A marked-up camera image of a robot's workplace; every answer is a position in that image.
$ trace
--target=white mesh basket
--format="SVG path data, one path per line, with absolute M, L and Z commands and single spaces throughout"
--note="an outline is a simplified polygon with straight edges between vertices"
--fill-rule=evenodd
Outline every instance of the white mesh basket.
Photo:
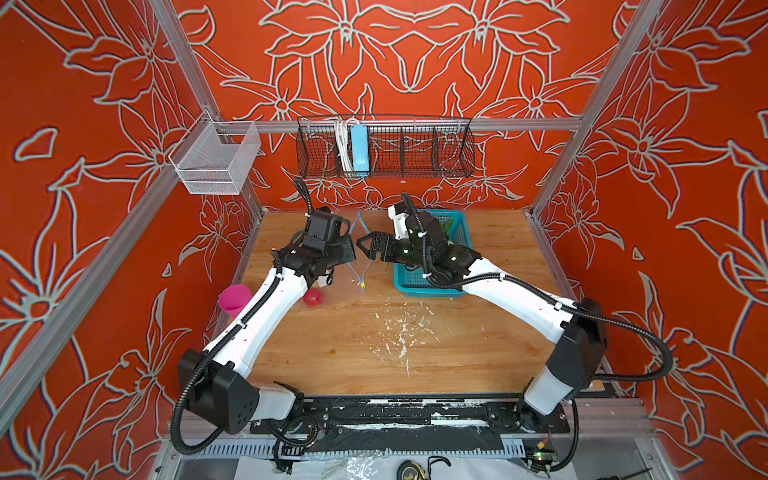
M 178 148 L 170 156 L 171 163 L 191 194 L 237 195 L 259 153 L 259 131 L 251 122 L 239 144 L 225 143 L 235 139 L 217 133 L 217 122 L 207 120 L 190 129 L 184 142 L 191 145 Z

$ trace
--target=light blue box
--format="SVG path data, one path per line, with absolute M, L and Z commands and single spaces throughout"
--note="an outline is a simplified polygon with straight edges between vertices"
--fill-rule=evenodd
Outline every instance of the light blue box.
M 356 176 L 368 177 L 368 172 L 371 170 L 368 161 L 368 127 L 362 124 L 352 125 L 349 133 L 352 135 L 353 168 L 355 172 L 362 172 Z

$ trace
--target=teal plastic basket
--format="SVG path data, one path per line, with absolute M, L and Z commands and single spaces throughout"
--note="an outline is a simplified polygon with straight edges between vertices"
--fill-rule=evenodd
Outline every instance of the teal plastic basket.
M 432 214 L 441 222 L 453 219 L 453 225 L 448 231 L 448 239 L 457 245 L 466 245 L 472 248 L 472 241 L 469 239 L 469 226 L 467 225 L 467 216 L 457 210 L 419 210 Z M 395 288 L 403 292 L 406 296 L 417 297 L 436 297 L 436 298 L 459 298 L 464 292 L 458 290 L 444 290 L 429 285 L 425 278 L 422 278 L 424 270 L 417 268 L 412 272 L 406 270 L 406 267 L 400 263 L 395 265 Z

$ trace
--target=floral wallpaper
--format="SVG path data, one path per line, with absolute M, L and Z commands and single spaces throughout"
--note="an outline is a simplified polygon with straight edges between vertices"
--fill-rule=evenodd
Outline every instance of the floral wallpaper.
M 542 217 L 577 295 L 673 350 L 624 387 L 682 478 L 768 476 L 766 26 L 764 2 L 666 2 Z M 611 334 L 617 372 L 660 362 Z
M 5 2 L 0 32 L 2 375 L 200 110 L 145 0 Z M 175 187 L 0 439 L 0 478 L 147 476 L 254 214 Z
M 562 118 L 581 114 L 639 0 L 174 0 L 224 117 L 408 114 Z M 417 203 L 521 208 L 567 132 L 476 134 L 469 178 L 311 180 L 336 207 Z M 263 135 L 250 179 L 262 203 L 301 210 L 292 135 Z

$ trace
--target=wooden table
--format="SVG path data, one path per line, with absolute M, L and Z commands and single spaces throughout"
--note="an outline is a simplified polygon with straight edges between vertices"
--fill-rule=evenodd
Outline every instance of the wooden table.
M 356 211 L 340 212 L 350 220 Z M 507 272 L 549 292 L 557 287 L 520 210 L 466 212 L 473 247 Z M 385 211 L 363 211 L 370 230 L 391 232 Z M 256 291 L 271 267 L 271 248 L 302 230 L 303 214 L 264 217 L 243 283 Z M 360 225 L 353 239 L 364 235 Z M 368 259 L 357 250 L 353 268 Z M 325 303 L 299 301 L 267 341 L 249 380 L 280 381 L 308 395 L 520 392 L 553 345 L 532 327 L 476 296 L 408 298 L 394 286 L 394 266 L 371 263 L 365 292 L 338 266 Z

